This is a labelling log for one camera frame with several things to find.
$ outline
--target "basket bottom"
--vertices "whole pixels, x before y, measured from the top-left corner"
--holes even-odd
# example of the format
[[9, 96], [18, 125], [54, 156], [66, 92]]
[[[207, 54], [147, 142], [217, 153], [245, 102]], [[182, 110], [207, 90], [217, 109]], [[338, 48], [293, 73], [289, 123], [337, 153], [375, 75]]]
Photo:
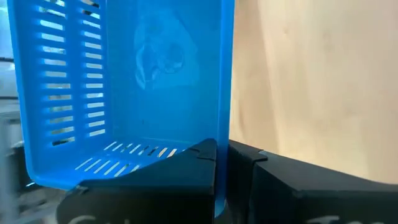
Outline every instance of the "basket bottom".
[[44, 185], [70, 190], [83, 180], [110, 179], [178, 154], [189, 145], [158, 141], [113, 141], [42, 178]]

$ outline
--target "blurry background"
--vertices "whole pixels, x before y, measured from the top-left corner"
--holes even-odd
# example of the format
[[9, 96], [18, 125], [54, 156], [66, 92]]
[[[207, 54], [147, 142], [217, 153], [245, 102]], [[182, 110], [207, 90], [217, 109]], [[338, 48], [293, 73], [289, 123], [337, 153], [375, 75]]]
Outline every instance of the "blurry background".
[[25, 167], [7, 0], [0, 0], [0, 223], [55, 223], [60, 190], [30, 180]]
[[398, 2], [236, 0], [230, 138], [398, 183]]

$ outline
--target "wooden surface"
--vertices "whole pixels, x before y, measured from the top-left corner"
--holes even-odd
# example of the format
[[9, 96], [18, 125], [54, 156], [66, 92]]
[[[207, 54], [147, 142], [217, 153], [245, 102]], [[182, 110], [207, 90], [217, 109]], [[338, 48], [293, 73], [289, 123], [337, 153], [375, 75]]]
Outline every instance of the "wooden surface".
[[233, 59], [231, 139], [398, 183], [398, 1], [236, 0]]

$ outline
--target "blue plastic basket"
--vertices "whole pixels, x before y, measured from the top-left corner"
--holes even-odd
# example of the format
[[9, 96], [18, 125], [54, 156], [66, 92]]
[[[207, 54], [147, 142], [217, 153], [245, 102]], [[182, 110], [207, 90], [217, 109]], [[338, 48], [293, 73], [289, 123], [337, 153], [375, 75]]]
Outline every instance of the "blue plastic basket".
[[29, 175], [71, 189], [214, 138], [223, 205], [233, 0], [95, 2], [8, 1]]

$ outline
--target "light wood panel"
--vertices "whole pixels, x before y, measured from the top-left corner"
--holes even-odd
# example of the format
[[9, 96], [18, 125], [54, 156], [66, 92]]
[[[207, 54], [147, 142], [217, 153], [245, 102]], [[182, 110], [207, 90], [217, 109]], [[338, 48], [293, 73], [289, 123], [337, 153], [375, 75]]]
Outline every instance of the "light wood panel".
[[236, 0], [230, 138], [398, 183], [398, 1]]

